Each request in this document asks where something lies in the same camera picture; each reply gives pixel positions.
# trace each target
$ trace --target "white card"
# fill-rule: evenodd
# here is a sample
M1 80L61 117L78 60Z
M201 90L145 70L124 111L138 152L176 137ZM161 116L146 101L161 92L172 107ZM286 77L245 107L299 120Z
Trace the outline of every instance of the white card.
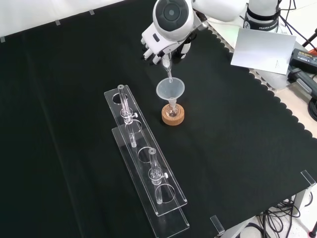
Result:
M296 36L241 28L232 65L286 74Z

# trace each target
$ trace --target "black tablecloth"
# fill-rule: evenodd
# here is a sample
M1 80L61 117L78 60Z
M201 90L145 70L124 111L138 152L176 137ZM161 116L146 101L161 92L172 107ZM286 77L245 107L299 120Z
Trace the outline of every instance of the black tablecloth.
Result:
M179 237L213 237L211 216L228 229L308 187L301 171L317 178L317 140L230 65L211 31L172 69L185 83L184 122L161 122L155 89L166 72L141 60L153 6L127 0L0 44L6 237L153 235L111 133L104 92L118 84L129 85L188 199L190 229Z

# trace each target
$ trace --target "funnel stem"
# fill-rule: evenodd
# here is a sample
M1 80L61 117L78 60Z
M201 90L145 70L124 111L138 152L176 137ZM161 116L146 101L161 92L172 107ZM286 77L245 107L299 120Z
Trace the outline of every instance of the funnel stem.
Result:
M173 108L173 111L176 110L176 99L169 100L169 105Z

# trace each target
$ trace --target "acrylic test tube holder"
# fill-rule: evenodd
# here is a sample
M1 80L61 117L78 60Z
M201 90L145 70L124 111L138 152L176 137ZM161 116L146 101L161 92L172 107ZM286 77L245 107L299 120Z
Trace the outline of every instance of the acrylic test tube holder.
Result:
M189 228L181 209L187 204L129 87L105 92L118 127L112 133L157 238Z

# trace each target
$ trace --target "hole in acrylic rack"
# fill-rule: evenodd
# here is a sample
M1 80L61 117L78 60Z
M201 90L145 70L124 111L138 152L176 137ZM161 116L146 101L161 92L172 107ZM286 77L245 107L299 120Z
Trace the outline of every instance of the hole in acrylic rack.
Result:
M121 100L120 100L120 95L119 93L116 93L114 94L114 96L112 97L112 100L114 103L118 104L118 105L121 105Z
M138 159L142 162L142 163L149 163L150 162L150 158L149 158L149 150L145 150L145 149L151 149L152 147L150 146L145 146L143 148L141 148L138 152Z
M142 130L142 123L139 120L133 119L131 125L133 134L139 133Z
M169 203L175 198L175 189L172 185L167 183L163 183L156 187L155 189L155 197L161 197L161 203Z

